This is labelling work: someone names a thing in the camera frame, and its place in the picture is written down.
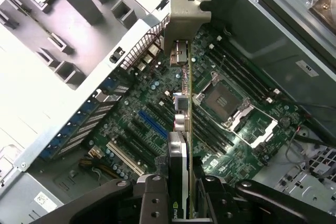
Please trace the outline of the white expansion slot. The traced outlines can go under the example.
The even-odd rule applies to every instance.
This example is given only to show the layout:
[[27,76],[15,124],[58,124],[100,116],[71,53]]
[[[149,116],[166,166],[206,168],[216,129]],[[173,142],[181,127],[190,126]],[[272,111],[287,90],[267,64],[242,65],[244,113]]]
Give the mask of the white expansion slot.
[[114,152],[116,156],[121,159],[135,174],[142,176],[145,174],[145,170],[140,167],[133,159],[131,159],[120,147],[109,141],[106,147]]

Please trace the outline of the green motherboard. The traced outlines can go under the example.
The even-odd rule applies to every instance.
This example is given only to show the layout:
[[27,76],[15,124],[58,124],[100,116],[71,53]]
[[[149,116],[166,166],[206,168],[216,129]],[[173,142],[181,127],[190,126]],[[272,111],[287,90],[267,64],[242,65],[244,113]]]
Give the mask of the green motherboard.
[[[254,109],[246,119],[241,120],[241,124],[233,132],[225,130],[212,120],[221,130],[224,130],[224,133],[234,143],[234,146],[229,147],[225,155],[215,154],[211,151],[196,135],[194,128],[193,152],[195,156],[202,159],[206,173],[222,176],[232,184],[243,178],[253,178],[264,166],[268,165],[269,160],[300,127],[304,118],[302,110],[289,101],[280,90],[276,98],[268,97],[261,102],[248,95],[209,58],[207,51],[214,49],[217,43],[238,52],[230,44],[228,32],[221,33],[211,25],[203,26],[192,43],[193,97],[211,81],[211,73],[215,72],[223,76],[222,83],[236,97],[249,98]],[[145,174],[155,172],[154,159],[156,157],[145,150],[132,137],[126,135],[125,127],[132,129],[158,152],[159,156],[157,157],[166,153],[167,140],[152,129],[138,115],[138,112],[140,110],[146,112],[167,131],[167,134],[172,131],[167,130],[165,125],[146,109],[146,104],[152,103],[157,108],[167,112],[174,120],[176,112],[173,96],[181,91],[181,70],[171,68],[169,60],[163,55],[159,55],[153,65],[146,67],[141,72],[134,72],[134,80],[135,83],[129,93],[118,102],[115,108],[110,110],[85,140],[88,152],[79,160],[78,164],[81,168],[95,173],[97,177],[103,174],[111,178],[121,177],[129,180],[136,180],[139,177],[114,152],[106,147],[109,141],[120,147],[142,167]],[[139,131],[132,124],[133,119],[142,122],[147,130]],[[148,166],[132,154],[125,145],[118,141],[119,135],[131,139],[134,144],[145,151],[153,160],[153,166]]]

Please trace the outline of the green RAM stick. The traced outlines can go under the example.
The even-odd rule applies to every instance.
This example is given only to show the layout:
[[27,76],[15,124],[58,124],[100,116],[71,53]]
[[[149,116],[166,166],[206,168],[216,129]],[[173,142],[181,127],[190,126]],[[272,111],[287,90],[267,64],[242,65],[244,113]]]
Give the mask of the green RAM stick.
[[14,9],[19,11],[25,16],[28,16],[31,12],[31,9],[28,8],[24,3],[20,0],[6,0]]

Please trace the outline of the silver power supply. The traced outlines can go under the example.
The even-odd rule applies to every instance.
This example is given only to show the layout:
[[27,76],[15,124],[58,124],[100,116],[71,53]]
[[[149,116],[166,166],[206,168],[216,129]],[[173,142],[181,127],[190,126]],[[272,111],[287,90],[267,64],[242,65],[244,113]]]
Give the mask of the silver power supply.
[[28,173],[17,170],[0,182],[0,224],[29,224],[63,204]]

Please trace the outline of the open metal PC case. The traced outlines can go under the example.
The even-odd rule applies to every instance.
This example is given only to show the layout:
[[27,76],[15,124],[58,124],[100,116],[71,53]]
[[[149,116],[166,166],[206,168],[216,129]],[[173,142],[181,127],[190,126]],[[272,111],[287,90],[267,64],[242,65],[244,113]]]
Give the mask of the open metal PC case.
[[[83,83],[73,89],[73,95],[65,97],[62,104],[50,103],[55,108],[55,116],[41,127],[32,143],[24,148],[14,144],[0,148],[0,182],[17,170],[28,173],[65,205],[121,178],[105,174],[97,177],[78,163],[88,152],[85,140],[90,133],[131,90],[134,72],[153,65],[159,55],[168,59],[171,67],[170,58],[164,53],[170,0],[135,1],[146,15],[138,19]],[[336,0],[211,0],[202,2],[201,10],[209,11],[212,16],[199,30],[211,25],[221,33],[228,32],[230,44],[266,74],[303,113],[304,121],[290,140],[251,180],[275,189],[278,179],[292,167],[280,162],[285,161],[285,150],[294,141],[336,149]],[[118,81],[114,90],[102,89],[101,83],[106,78]],[[87,100],[96,106],[90,113],[83,113],[80,108]],[[70,119],[78,111],[85,117],[81,123],[73,124]],[[66,125],[75,129],[69,135],[59,134]],[[54,138],[61,139],[61,144],[48,147]],[[163,172],[169,194],[166,140],[166,153],[154,159],[155,172],[136,180],[121,179],[137,184],[146,175]],[[52,158],[39,157],[44,149],[54,150]],[[201,218],[196,212],[194,165],[197,164],[205,172],[202,159],[193,153],[193,217],[178,220],[171,216],[171,224],[211,224],[209,218]],[[230,184],[224,177],[214,176],[230,186],[248,179]]]

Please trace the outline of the short black expansion slot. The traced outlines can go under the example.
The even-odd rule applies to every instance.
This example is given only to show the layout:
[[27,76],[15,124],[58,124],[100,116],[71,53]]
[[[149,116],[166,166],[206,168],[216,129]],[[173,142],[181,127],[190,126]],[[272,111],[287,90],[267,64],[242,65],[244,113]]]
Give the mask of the short black expansion slot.
[[147,130],[146,126],[137,119],[133,119],[132,124],[141,132],[144,132]]

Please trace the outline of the metal disk bay cage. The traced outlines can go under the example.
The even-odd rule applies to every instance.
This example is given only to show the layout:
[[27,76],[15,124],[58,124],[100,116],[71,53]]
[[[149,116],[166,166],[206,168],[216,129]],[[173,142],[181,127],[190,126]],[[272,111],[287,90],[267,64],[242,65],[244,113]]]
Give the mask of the metal disk bay cage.
[[336,216],[336,149],[294,141],[285,150],[291,165],[274,188]]

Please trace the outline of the long black expansion slot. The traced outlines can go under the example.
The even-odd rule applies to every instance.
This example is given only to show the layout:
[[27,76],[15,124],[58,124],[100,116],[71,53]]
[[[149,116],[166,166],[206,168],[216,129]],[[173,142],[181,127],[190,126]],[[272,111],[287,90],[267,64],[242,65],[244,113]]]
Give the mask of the long black expansion slot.
[[167,112],[157,108],[152,103],[147,103],[146,109],[151,112],[155,118],[162,122],[167,130],[173,130],[173,119]]
[[153,166],[153,160],[143,151],[140,147],[132,142],[131,139],[125,138],[122,135],[118,136],[118,141],[125,145],[127,149],[137,156],[141,161],[145,162],[148,166]]
[[141,139],[132,129],[125,127],[124,131],[126,135],[132,137],[137,143],[139,143],[145,150],[147,150],[154,157],[159,156],[159,153],[156,152],[150,145],[148,145],[143,139]]

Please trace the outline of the CPU socket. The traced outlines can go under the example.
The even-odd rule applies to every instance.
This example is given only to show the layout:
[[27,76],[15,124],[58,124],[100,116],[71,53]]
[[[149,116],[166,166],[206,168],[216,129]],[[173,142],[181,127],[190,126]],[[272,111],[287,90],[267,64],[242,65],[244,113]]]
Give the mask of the CPU socket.
[[254,109],[249,98],[236,97],[222,81],[223,76],[212,72],[212,79],[193,97],[195,105],[201,107],[215,123],[233,132]]

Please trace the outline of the blue expansion slot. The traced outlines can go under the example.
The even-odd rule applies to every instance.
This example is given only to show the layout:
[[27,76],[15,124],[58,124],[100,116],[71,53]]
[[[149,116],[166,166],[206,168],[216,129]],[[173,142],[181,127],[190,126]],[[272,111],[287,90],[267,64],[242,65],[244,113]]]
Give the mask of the blue expansion slot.
[[160,136],[162,136],[164,139],[167,138],[167,131],[162,127],[160,126],[156,120],[154,120],[153,118],[151,118],[146,112],[140,110],[138,112],[138,115],[143,119],[145,120],[145,122],[147,124],[150,125],[150,127],[152,129],[154,129]]

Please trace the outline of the black RAM slot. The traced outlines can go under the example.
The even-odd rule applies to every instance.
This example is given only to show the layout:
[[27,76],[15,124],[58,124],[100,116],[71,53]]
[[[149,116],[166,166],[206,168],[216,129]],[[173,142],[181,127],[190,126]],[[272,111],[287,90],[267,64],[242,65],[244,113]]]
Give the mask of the black RAM slot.
[[[218,55],[208,52],[209,58],[221,69],[221,59]],[[229,66],[229,63],[226,63],[227,66],[227,75],[234,80],[244,91],[247,92],[253,99],[258,102],[261,102],[266,98],[266,95],[258,90],[246,77],[234,70],[234,68]]]
[[224,130],[221,130],[212,119],[201,110],[200,107],[193,104],[193,115],[195,120],[205,129],[209,130],[215,137],[223,143],[225,146],[233,147],[234,143],[228,138],[224,133]]
[[225,150],[220,146],[217,138],[209,130],[203,128],[197,122],[193,122],[193,128],[196,135],[208,146],[215,154],[226,154]]
[[203,121],[203,119],[196,114],[193,114],[193,124],[197,131],[196,134],[214,149],[215,152],[223,155],[227,153],[225,138],[219,134],[211,124]]
[[231,55],[224,54],[218,49],[209,49],[207,52],[210,57],[219,64],[219,67],[253,99],[260,102],[265,101],[269,97],[269,89],[265,87],[263,83],[260,83],[253,74]]
[[250,69],[242,58],[232,55],[219,46],[211,49],[210,52],[221,62],[221,68],[227,70],[231,78],[243,86],[254,99],[261,101],[272,97],[271,86],[253,69]]
[[256,88],[263,92],[266,96],[276,98],[279,90],[270,78],[259,70],[250,60],[242,56],[236,50],[226,48],[217,43],[217,49],[222,52],[227,59],[229,65],[238,73],[246,77]]
[[218,127],[197,110],[193,110],[193,119],[196,128],[205,136],[205,140],[208,141],[209,145],[216,149],[217,152],[223,155],[226,154],[228,148],[232,146],[227,136],[221,133]]

